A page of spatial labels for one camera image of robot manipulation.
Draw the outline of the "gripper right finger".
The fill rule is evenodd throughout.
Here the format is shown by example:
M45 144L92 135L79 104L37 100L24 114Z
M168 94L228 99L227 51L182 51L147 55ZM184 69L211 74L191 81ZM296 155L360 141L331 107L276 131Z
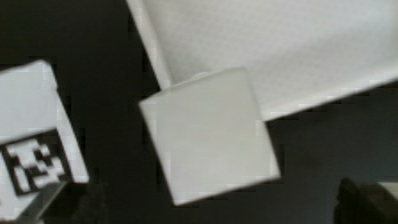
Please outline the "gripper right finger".
M398 182L342 178L335 199L333 224L398 224Z

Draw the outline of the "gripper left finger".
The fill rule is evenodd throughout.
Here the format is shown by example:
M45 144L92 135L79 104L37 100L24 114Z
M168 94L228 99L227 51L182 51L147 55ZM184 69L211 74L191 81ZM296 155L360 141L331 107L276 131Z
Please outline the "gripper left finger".
M49 184L10 224L109 224L102 184Z

